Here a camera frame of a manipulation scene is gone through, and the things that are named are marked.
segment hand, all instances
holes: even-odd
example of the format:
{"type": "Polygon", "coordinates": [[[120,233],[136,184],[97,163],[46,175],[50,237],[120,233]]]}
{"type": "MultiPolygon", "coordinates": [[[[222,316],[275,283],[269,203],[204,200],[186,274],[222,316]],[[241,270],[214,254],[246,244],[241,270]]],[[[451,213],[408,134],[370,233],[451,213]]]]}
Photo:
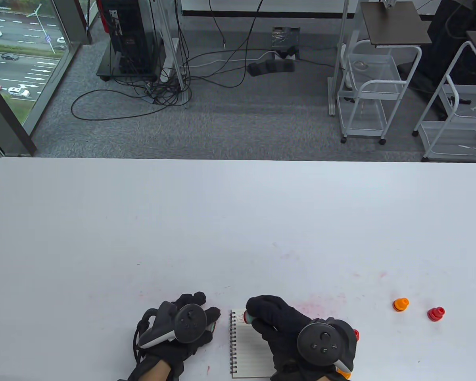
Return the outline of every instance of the hand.
{"type": "Polygon", "coordinates": [[[252,321],[252,327],[267,341],[273,354],[277,373],[271,376],[271,380],[315,381],[327,376],[331,380],[345,381],[334,365],[315,366],[299,354],[296,339],[311,322],[309,317],[289,306],[282,298],[272,295],[250,298],[246,309],[256,318],[252,321]]]}
{"type": "MultiPolygon", "coordinates": [[[[203,292],[192,294],[183,294],[173,302],[180,310],[187,304],[203,305],[206,303],[206,296],[203,292]]],[[[205,311],[207,316],[207,325],[215,323],[220,317],[220,310],[216,307],[210,307],[205,311]]],[[[177,340],[164,341],[151,348],[140,350],[140,357],[143,358],[141,363],[136,366],[129,376],[129,381],[138,381],[146,372],[151,370],[160,360],[165,361],[171,367],[170,376],[178,377],[182,374],[184,367],[183,362],[191,355],[195,354],[198,348],[208,344],[213,339],[213,333],[205,331],[198,340],[189,344],[182,344],[177,340]]]]}
{"type": "Polygon", "coordinates": [[[252,327],[268,342],[277,370],[286,359],[301,359],[296,339],[305,325],[310,323],[309,317],[289,306],[282,298],[272,295],[250,298],[246,309],[256,318],[252,327]]]}

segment black machine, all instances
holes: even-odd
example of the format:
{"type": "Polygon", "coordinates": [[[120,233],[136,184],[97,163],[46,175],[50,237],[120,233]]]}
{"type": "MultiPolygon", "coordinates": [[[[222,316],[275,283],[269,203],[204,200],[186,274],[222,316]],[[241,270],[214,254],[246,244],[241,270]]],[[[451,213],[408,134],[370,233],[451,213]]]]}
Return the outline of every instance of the black machine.
{"type": "Polygon", "coordinates": [[[97,75],[103,80],[125,76],[156,80],[160,64],[156,43],[161,39],[145,29],[151,24],[149,9],[142,12],[138,0],[100,0],[99,8],[111,45],[97,75]]]}

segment computer tower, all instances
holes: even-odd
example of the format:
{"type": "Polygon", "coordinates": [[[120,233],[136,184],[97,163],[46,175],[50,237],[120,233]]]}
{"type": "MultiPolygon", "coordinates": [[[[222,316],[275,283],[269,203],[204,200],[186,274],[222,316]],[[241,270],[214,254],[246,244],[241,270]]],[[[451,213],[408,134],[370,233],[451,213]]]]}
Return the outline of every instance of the computer tower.
{"type": "Polygon", "coordinates": [[[149,3],[144,0],[100,0],[101,17],[111,37],[114,56],[118,61],[117,71],[122,75],[149,74],[159,64],[156,46],[159,37],[155,38],[152,31],[145,31],[145,25],[151,25],[148,7],[149,3]]]}

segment red bottle cap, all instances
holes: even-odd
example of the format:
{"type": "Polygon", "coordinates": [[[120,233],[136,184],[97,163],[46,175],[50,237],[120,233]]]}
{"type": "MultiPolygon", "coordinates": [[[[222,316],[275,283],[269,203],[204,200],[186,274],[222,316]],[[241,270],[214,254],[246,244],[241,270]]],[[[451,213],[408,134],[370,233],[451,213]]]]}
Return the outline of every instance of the red bottle cap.
{"type": "Polygon", "coordinates": [[[443,318],[446,311],[443,307],[434,307],[428,310],[427,315],[428,318],[432,321],[439,321],[443,318]]]}

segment red stain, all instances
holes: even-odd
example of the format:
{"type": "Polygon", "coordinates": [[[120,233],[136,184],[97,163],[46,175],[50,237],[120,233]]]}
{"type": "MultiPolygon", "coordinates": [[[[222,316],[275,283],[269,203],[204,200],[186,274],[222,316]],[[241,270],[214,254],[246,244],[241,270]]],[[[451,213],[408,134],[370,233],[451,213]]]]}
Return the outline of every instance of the red stain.
{"type": "Polygon", "coordinates": [[[345,294],[341,292],[335,297],[312,295],[309,300],[293,303],[293,307],[310,318],[327,318],[338,315],[339,311],[347,304],[345,294]]]}

